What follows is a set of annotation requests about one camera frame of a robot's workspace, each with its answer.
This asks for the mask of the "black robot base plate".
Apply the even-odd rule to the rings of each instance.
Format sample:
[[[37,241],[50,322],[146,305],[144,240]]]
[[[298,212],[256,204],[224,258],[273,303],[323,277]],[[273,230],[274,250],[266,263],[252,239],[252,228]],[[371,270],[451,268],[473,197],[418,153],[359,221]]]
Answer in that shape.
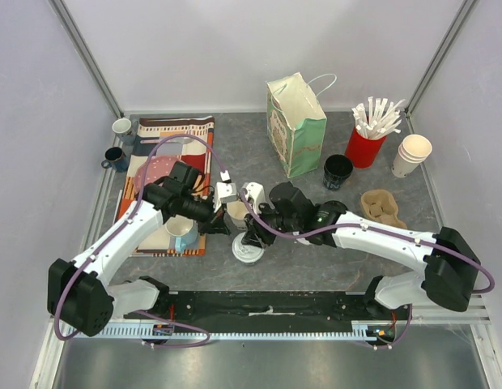
[[[151,314],[209,330],[346,330],[353,321],[399,323],[408,308],[382,308],[345,292],[170,292]]]

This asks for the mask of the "green patterned paper bag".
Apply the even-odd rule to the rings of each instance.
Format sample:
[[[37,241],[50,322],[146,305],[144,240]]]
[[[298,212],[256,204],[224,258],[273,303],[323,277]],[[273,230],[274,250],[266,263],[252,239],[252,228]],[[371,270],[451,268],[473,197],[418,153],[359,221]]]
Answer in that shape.
[[[297,72],[266,83],[267,134],[288,178],[319,165],[327,117],[311,84],[325,77],[307,82]]]

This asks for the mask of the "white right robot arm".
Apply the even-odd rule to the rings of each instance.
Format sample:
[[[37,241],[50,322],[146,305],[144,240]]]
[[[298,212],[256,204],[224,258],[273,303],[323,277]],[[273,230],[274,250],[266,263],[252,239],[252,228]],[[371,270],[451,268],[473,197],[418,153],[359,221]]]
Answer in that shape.
[[[240,197],[250,211],[242,242],[265,249],[278,237],[305,245],[359,250],[408,268],[399,276],[377,276],[362,306],[374,319],[409,304],[431,302],[464,312],[470,304],[481,263],[463,236],[444,227],[438,233],[401,229],[368,220],[339,201],[312,203],[290,182],[275,186],[268,202],[249,183]]]

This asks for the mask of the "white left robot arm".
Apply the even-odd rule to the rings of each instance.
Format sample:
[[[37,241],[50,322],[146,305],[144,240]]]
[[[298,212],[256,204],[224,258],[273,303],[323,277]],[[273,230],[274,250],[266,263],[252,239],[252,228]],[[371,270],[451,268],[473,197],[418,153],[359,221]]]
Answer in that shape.
[[[97,242],[71,261],[57,259],[49,267],[47,310],[55,331],[61,321],[86,336],[95,336],[111,318],[143,310],[163,318],[169,310],[168,287],[145,276],[134,282],[110,281],[130,254],[173,216],[198,223],[201,233],[229,232],[223,204],[236,197],[229,172],[222,170],[214,194],[194,195],[199,170],[176,162],[168,176],[146,184],[124,216]]]

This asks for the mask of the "white plastic cup lid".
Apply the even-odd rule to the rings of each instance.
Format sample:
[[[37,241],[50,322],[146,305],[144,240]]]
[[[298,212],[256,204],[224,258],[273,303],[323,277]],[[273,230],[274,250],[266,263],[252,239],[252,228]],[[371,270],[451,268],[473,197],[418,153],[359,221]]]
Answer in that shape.
[[[233,255],[234,254],[251,254],[251,253],[258,253],[258,252],[262,252],[263,254],[265,253],[265,250],[261,247],[245,245],[243,243],[244,236],[245,236],[245,233],[240,233],[234,238],[234,240],[232,242]]]

